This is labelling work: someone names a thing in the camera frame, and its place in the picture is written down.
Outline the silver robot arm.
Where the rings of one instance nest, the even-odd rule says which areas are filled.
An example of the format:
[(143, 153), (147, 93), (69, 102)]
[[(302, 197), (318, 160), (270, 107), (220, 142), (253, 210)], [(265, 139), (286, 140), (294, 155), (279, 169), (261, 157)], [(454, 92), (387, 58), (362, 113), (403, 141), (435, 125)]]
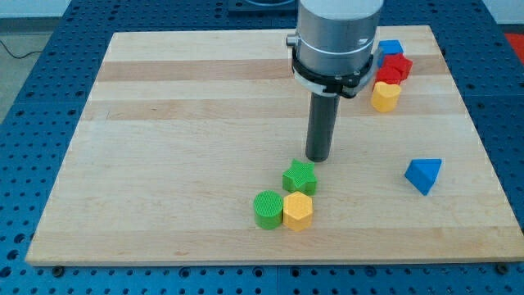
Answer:
[(377, 69), (373, 44), (383, 0), (300, 0), (287, 36), (295, 79), (310, 92), (352, 98)]

